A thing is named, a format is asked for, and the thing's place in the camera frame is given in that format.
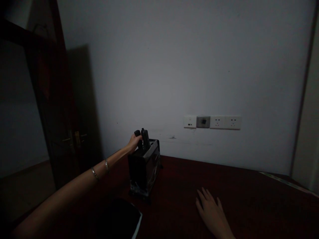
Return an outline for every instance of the forearm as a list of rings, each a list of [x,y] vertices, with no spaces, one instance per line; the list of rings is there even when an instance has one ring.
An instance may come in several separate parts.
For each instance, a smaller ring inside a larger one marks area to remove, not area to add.
[[[130,152],[129,147],[120,149],[108,159],[109,170],[122,158]],[[94,171],[101,179],[107,174],[105,160],[94,166]],[[53,195],[45,200],[37,209],[35,209],[14,231],[16,237],[35,238],[46,231],[52,222],[69,206],[86,194],[95,184],[97,179],[91,169],[82,173]]]

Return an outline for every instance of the hand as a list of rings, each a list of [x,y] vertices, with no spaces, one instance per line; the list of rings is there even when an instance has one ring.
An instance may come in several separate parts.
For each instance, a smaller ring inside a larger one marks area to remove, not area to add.
[[[135,136],[134,134],[132,134],[131,136],[131,139],[129,141],[129,143],[127,144],[127,148],[129,149],[130,151],[130,154],[133,153],[137,147],[137,143],[140,141],[140,140],[143,140],[142,136]]]
[[[199,190],[197,190],[197,192],[203,207],[200,205],[198,198],[196,198],[196,206],[205,225],[217,239],[234,239],[235,237],[229,227],[219,198],[217,198],[217,205],[210,192],[204,188],[202,188],[202,190],[203,193]]]

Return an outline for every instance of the dark brown table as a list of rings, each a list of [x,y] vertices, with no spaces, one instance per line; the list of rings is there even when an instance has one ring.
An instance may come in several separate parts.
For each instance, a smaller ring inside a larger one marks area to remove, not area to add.
[[[253,170],[161,159],[164,169],[152,189],[151,205],[128,195],[129,170],[123,160],[53,227],[52,238],[94,238],[96,218],[116,197],[142,212],[137,238],[212,238],[195,206],[201,187],[220,198],[237,239],[319,238],[318,198]]]

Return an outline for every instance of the bracelet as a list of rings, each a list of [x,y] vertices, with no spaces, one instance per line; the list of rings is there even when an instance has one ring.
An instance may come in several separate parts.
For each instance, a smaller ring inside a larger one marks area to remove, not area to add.
[[[107,158],[105,159],[105,167],[106,167],[106,172],[109,173],[110,171],[109,171],[109,166],[107,164]]]
[[[97,174],[95,173],[94,168],[92,167],[91,169],[92,169],[92,173],[94,174],[94,177],[97,179],[97,181],[99,181],[99,177],[98,177]]]

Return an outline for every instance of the switch plate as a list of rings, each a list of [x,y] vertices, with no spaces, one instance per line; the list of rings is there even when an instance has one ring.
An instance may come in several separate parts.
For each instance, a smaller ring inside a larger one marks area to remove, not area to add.
[[[225,128],[240,130],[242,128],[242,117],[225,116]]]
[[[196,128],[196,117],[197,116],[184,116],[184,128]]]
[[[211,116],[210,128],[212,129],[225,129],[225,116]]]
[[[209,128],[210,116],[197,116],[196,127],[197,128]]]

